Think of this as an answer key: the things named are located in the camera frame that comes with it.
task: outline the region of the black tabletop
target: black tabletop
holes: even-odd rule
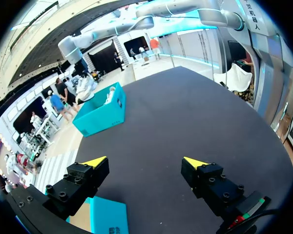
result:
[[[131,234],[214,234],[222,223],[196,199],[180,174],[188,156],[224,167],[280,207],[293,183],[293,167],[280,140],[243,100],[183,67],[123,87],[123,124],[83,138],[76,161],[107,156],[110,174],[97,196],[123,202]],[[262,229],[271,217],[260,218]]]

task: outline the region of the display screen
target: display screen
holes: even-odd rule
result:
[[[139,37],[139,38],[135,38],[135,39],[126,41],[124,43],[124,46],[125,46],[125,48],[127,50],[127,53],[131,57],[131,53],[130,53],[131,48],[132,48],[132,51],[135,54],[139,54],[140,53],[139,48],[140,47],[145,47],[145,46],[147,47],[147,42],[146,42],[145,37]]]

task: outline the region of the teal box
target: teal box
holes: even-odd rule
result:
[[[110,87],[115,87],[110,103],[104,105]],[[95,93],[85,102],[73,120],[84,137],[98,133],[125,121],[126,94],[120,84],[114,83]]]
[[[126,205],[94,196],[90,199],[90,228],[95,234],[129,234]]]

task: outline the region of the cable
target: cable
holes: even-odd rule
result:
[[[272,210],[263,211],[263,212],[261,212],[259,214],[256,214],[254,216],[251,216],[251,217],[243,220],[241,223],[236,225],[234,228],[232,228],[230,231],[226,232],[225,234],[230,234],[230,233],[234,232],[237,228],[241,227],[242,225],[244,225],[246,223],[254,221],[254,219],[258,219],[258,218],[266,216],[266,215],[276,215],[278,213],[279,213],[278,209],[272,209]]]
[[[225,48],[225,43],[224,43],[224,39],[223,39],[223,36],[221,35],[221,32],[220,32],[220,29],[217,27],[218,31],[219,31],[219,35],[220,35],[220,38],[221,38],[221,42],[223,44],[223,48],[224,48],[224,57],[225,57],[225,69],[226,69],[226,89],[228,88],[227,86],[227,69],[228,69],[228,66],[227,66],[227,55],[226,55],[226,48]]]

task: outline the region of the wall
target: wall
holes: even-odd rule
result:
[[[172,53],[173,55],[198,59],[207,63],[213,61],[214,65],[221,63],[216,29],[200,30],[182,35],[173,33],[158,38],[158,40],[160,49],[164,54]]]

